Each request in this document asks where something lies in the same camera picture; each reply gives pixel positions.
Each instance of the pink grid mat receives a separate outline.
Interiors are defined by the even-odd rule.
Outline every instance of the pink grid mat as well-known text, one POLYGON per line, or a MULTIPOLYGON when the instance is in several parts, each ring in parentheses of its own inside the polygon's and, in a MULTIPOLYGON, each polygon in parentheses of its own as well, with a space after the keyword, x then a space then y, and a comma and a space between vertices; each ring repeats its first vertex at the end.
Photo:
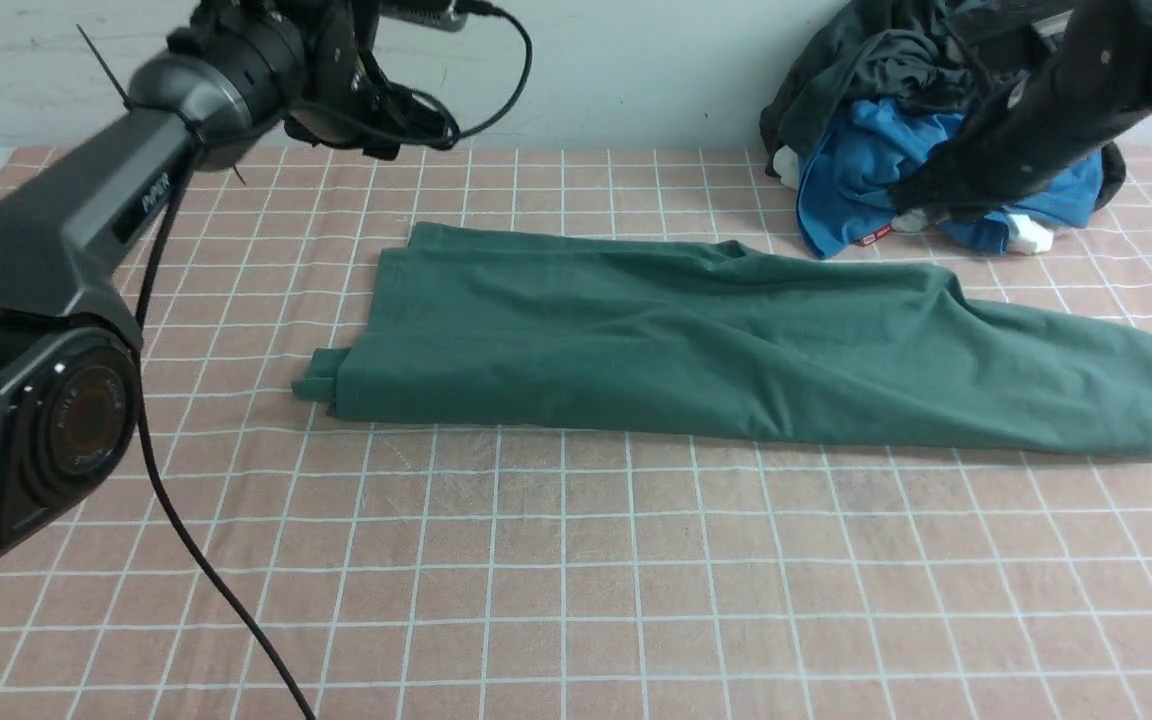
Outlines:
MULTIPOLYGON (((1152 147, 1127 150, 1132 182, 1043 258, 929 234, 836 262, 1152 332, 1152 147)), ((56 156, 15 152, 0 196, 56 156)), ((147 332, 156 446, 324 719, 1152 719, 1152 462, 370 427, 289 395, 414 220, 802 256, 763 161, 259 149, 249 187, 198 179, 147 332)), ((0 562, 15 717, 294 717, 138 456, 0 562)))

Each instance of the white wall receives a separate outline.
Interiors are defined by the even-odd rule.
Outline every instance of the white wall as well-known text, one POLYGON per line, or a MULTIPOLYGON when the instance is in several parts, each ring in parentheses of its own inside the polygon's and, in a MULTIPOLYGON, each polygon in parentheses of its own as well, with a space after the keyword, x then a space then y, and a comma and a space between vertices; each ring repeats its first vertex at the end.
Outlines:
MULTIPOLYGON (((535 76, 484 145, 755 145, 756 119, 808 38, 844 0, 499 0, 536 44, 535 76)), ((82 23, 120 77, 194 0, 0 0, 0 147, 66 143, 119 112, 82 23)), ((394 79, 442 97, 463 126, 508 96, 521 45, 499 20, 448 36, 385 22, 394 79)), ((1152 123, 1134 134, 1152 138, 1152 123)))

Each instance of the clothing tag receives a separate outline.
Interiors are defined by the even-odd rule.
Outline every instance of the clothing tag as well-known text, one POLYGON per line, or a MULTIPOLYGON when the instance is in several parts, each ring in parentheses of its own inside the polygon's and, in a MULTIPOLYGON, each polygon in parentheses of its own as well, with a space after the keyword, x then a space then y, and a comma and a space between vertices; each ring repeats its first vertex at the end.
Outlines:
POLYGON ((872 232, 872 233, 867 234, 867 236, 865 236, 865 237, 863 237, 863 238, 861 238, 858 241, 855 241, 855 243, 856 243, 856 245, 859 245, 859 247, 870 247, 870 245, 873 245, 873 243, 878 242, 879 240, 882 240, 884 237, 887 237, 888 234, 890 234, 890 233, 892 233, 892 225, 890 223, 886 223, 881 228, 878 228, 877 232, 872 232))

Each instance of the black cable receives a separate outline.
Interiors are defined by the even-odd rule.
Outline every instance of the black cable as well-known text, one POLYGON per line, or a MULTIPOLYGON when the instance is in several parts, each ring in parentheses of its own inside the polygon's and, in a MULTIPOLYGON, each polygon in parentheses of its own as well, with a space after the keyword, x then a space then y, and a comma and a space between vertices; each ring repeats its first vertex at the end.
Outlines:
MULTIPOLYGON (((342 113, 342 111, 331 108, 328 105, 317 104, 317 103, 297 103, 296 108, 298 109, 311 109, 317 114, 326 115, 326 118, 332 118, 335 122, 340 124, 355 128, 358 132, 365 132, 372 137, 380 138, 380 141, 396 142, 399 145, 424 145, 424 146, 435 146, 435 145, 450 145, 452 143, 457 143, 465 141, 468 137, 473 137, 479 135, 479 132, 485 131, 485 129, 500 122, 500 118, 506 118, 509 109, 518 104, 518 99, 522 97, 522 91, 526 90, 526 79, 531 77, 531 60, 532 60, 532 46, 531 46, 531 35, 526 32, 526 28, 522 26, 518 18, 513 17, 507 10, 502 8, 497 8, 493 3, 485 3, 483 0, 465 0, 461 3, 456 3, 456 9, 463 13, 470 13, 475 15, 484 15, 484 17, 495 17, 506 18, 509 24, 515 26, 518 31, 518 37, 522 38, 522 46, 524 46, 524 58, 522 58, 522 74, 518 76, 518 85, 513 89, 513 94, 509 94, 509 99, 500 106, 500 109, 495 111, 492 118, 483 120, 479 124, 468 128, 465 131, 452 132, 450 135, 445 135, 442 137, 403 137, 401 135, 394 135, 394 132, 386 132, 380 128, 371 127, 370 124, 362 122, 357 118, 349 118, 349 115, 342 113)), ((442 103, 434 100, 434 97, 420 90, 411 90, 410 88, 403 88, 393 83, 393 90, 407 91, 410 94, 419 97, 419 99, 426 103, 433 101, 434 109, 439 109, 444 114, 444 118, 450 118, 450 114, 445 111, 442 103)))
MULTIPOLYGON (((172 197, 168 200, 168 206, 162 214, 162 223, 159 225, 159 232, 154 236, 154 244, 150 248, 150 256, 145 264, 145 278, 141 281, 141 296, 136 301, 136 323, 145 328, 147 311, 150 310, 150 300, 154 295, 154 281, 157 274, 159 274, 159 264, 162 262, 162 252, 166 249, 166 243, 168 243, 168 237, 172 234, 172 226, 175 223, 175 218, 180 211, 180 204, 184 202, 184 194, 189 188, 189 181, 194 179, 194 174, 198 168, 198 162, 204 156, 204 150, 197 151, 191 161, 189 161, 189 167, 185 170, 184 176, 180 180, 177 185, 173 188, 172 197)), ((215 591, 225 598, 225 601, 237 612, 238 617, 242 617, 243 624, 247 626, 248 630, 251 630, 252 637, 256 638, 257 643, 260 643, 262 650, 265 651, 265 655, 270 658, 270 661, 274 664, 274 669, 278 670, 280 679, 287 684, 288 691, 291 691, 291 697, 296 700, 296 705, 301 707, 301 712, 305 715, 306 720, 314 720, 314 708, 310 706, 310 702, 306 700, 305 694, 301 691, 301 687, 296 683, 296 679, 293 677, 291 670, 287 669, 287 664, 283 662, 281 655, 279 655, 278 650, 274 649, 274 643, 270 642, 268 635, 262 627, 256 623, 256 619, 251 616, 251 612, 243 607, 243 602, 238 600, 238 597, 234 594, 229 585, 225 584, 225 579, 221 579, 220 574, 217 573, 215 568, 212 568, 211 562, 202 553, 198 543, 189 535, 188 528, 184 526, 182 520, 180 520, 180 514, 175 510, 175 506, 172 502, 172 498, 168 497, 168 491, 162 485, 162 475, 159 471, 159 464, 154 457, 154 442, 151 441, 150 435, 150 419, 147 418, 145 411, 145 377, 143 377, 143 367, 141 364, 141 353, 134 350, 132 348, 132 361, 136 363, 137 367, 137 382, 136 382, 136 396, 137 396, 137 416, 136 416, 136 427, 141 431, 141 450, 145 454, 145 469, 147 475, 150 475, 150 484, 154 487, 154 495, 159 498, 159 505, 162 506, 162 511, 168 516, 169 523, 172 523, 172 529, 177 533, 180 541, 184 544, 185 550, 189 555, 194 558, 197 562, 198 568, 202 573, 207 575, 207 579, 211 579, 211 584, 215 585, 215 591)))

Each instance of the green pants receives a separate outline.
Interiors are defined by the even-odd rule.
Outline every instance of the green pants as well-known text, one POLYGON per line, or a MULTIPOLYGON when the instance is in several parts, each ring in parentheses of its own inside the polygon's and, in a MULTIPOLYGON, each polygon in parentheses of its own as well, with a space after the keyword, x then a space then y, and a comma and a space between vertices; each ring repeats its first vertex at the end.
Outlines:
POLYGON ((348 420, 1152 452, 1152 336, 927 264, 419 223, 297 397, 348 420))

